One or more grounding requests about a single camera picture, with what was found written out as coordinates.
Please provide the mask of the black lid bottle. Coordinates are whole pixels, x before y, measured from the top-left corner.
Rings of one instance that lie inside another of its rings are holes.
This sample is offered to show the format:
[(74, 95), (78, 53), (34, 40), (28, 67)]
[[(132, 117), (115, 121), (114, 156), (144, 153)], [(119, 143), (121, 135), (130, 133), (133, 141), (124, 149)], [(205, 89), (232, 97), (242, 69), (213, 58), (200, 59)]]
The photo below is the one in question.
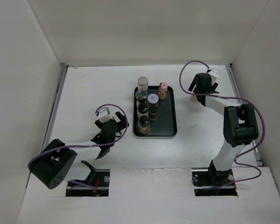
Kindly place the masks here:
[(149, 106), (146, 102), (139, 103), (139, 105), (137, 107), (137, 115), (138, 115), (138, 118), (141, 118), (142, 116), (148, 117)]
[(150, 132), (150, 120), (143, 115), (138, 119), (138, 131), (142, 135), (147, 135)]

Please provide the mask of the black lid bottle front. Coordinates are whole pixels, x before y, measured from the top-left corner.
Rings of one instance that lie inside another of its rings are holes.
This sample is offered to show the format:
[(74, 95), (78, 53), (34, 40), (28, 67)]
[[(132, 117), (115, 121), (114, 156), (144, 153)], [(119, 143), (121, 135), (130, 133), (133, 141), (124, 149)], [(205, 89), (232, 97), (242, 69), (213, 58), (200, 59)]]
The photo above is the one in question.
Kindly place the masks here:
[(139, 103), (139, 105), (137, 107), (137, 115), (138, 115), (138, 118), (141, 118), (142, 116), (148, 117), (149, 106), (146, 102)]

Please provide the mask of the clear top pepper grinder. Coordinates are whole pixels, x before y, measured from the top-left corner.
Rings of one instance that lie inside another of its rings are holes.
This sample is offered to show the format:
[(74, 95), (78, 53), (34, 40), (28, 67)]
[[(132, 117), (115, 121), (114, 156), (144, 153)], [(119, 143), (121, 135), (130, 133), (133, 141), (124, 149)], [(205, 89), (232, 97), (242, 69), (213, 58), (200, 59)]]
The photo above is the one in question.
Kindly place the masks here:
[(147, 99), (147, 92), (140, 90), (135, 93), (135, 98), (138, 102), (145, 102)]

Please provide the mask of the pink cap spice bottle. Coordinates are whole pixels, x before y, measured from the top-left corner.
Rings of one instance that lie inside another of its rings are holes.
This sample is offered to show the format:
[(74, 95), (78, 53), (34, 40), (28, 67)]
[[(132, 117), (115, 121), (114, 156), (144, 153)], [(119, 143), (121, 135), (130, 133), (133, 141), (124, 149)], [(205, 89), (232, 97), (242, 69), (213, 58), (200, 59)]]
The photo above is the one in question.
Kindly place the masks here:
[(159, 97), (159, 100), (165, 100), (167, 98), (168, 91), (168, 84), (166, 82), (161, 82), (159, 84), (157, 96)]

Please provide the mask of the black cap spice jar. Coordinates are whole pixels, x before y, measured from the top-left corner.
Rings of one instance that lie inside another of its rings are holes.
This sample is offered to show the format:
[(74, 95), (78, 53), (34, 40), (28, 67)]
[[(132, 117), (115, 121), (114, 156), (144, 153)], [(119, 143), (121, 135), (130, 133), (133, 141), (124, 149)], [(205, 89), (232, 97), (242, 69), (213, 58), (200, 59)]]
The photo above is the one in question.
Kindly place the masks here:
[(156, 105), (152, 105), (150, 106), (149, 108), (149, 119), (151, 121), (154, 121), (156, 120), (156, 114), (158, 112), (158, 107)]

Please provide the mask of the white lid sauce jar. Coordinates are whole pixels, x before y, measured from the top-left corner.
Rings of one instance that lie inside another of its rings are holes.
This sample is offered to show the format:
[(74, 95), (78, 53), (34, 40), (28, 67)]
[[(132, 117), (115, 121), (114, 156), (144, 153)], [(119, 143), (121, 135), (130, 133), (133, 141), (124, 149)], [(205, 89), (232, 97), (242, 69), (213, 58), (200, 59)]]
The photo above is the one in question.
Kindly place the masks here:
[(152, 94), (149, 94), (147, 97), (147, 104), (149, 106), (153, 106), (153, 105), (157, 106), (158, 101), (159, 101), (159, 97), (157, 94), (152, 93)]

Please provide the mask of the silver lid grain bottle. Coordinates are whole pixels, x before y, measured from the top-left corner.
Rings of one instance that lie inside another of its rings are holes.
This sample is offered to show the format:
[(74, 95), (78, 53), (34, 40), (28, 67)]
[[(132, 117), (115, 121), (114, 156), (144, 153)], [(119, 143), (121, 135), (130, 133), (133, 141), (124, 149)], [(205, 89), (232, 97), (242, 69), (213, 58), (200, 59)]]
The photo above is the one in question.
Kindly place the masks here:
[(139, 91), (148, 91), (148, 78), (147, 77), (139, 77), (137, 81), (137, 89)]

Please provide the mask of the yellow cap spice bottle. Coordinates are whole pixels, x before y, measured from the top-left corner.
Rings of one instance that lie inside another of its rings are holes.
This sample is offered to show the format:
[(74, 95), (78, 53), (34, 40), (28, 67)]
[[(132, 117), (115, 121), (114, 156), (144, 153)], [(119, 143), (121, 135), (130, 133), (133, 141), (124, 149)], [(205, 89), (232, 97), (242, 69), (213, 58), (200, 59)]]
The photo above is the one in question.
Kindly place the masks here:
[(196, 96), (191, 96), (191, 100), (192, 100), (193, 102), (198, 102), (198, 100), (197, 100), (197, 97), (196, 97)]

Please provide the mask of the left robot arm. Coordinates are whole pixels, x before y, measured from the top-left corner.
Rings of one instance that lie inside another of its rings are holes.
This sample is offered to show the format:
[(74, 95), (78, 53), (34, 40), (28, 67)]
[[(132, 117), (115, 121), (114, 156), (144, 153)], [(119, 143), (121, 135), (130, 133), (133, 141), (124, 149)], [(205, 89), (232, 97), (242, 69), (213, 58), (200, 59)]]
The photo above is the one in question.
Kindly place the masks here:
[(100, 117), (95, 124), (100, 129), (100, 133), (95, 135), (90, 145), (66, 145), (59, 139), (52, 140), (45, 149), (28, 163), (29, 171), (38, 178), (48, 189), (54, 189), (65, 179), (78, 153), (75, 148), (99, 148), (100, 151), (94, 154), (96, 160), (103, 158), (110, 152), (115, 141), (122, 136), (122, 130), (129, 127), (125, 113), (116, 112), (119, 119), (107, 118), (106, 121)]

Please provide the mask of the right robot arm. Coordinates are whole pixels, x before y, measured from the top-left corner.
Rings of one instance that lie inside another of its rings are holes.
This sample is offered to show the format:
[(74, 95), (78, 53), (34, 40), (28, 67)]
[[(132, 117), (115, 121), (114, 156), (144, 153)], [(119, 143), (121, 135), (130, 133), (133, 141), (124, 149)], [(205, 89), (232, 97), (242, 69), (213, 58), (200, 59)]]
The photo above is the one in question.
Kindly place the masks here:
[(231, 173), (236, 156), (258, 138), (259, 130), (254, 107), (251, 104), (239, 104), (217, 96), (216, 77), (209, 73), (198, 73), (192, 81), (189, 91), (197, 101), (223, 116), (224, 143), (218, 155), (210, 162), (207, 179), (211, 184), (219, 184)]

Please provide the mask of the black rectangular tray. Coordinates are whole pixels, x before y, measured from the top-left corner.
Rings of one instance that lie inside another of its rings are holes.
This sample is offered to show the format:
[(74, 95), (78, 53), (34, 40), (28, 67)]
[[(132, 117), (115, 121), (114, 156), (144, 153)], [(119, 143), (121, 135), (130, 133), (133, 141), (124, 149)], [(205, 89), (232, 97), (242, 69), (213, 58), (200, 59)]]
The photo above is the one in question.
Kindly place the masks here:
[(158, 102), (156, 120), (151, 121), (150, 131), (142, 135), (138, 130), (137, 100), (133, 105), (133, 133), (138, 137), (174, 137), (177, 134), (174, 90), (168, 86), (167, 98)]

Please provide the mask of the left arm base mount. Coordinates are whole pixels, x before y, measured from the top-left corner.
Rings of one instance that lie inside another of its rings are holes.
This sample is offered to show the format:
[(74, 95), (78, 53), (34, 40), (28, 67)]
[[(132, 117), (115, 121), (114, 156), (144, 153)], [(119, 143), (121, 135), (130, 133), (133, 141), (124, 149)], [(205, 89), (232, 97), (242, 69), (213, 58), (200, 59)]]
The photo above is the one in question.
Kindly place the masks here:
[(81, 161), (90, 170), (84, 180), (68, 181), (65, 196), (67, 197), (107, 197), (111, 171), (96, 169), (87, 161)]

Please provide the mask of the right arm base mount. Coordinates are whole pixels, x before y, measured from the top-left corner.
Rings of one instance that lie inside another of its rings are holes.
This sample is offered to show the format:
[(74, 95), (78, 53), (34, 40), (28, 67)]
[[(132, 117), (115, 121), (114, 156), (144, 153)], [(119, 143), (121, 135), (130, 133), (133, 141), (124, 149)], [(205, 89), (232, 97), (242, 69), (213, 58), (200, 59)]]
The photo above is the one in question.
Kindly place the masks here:
[(231, 169), (224, 172), (209, 171), (208, 169), (192, 170), (195, 196), (237, 196), (234, 183), (223, 186), (232, 181), (234, 181), (234, 176)]

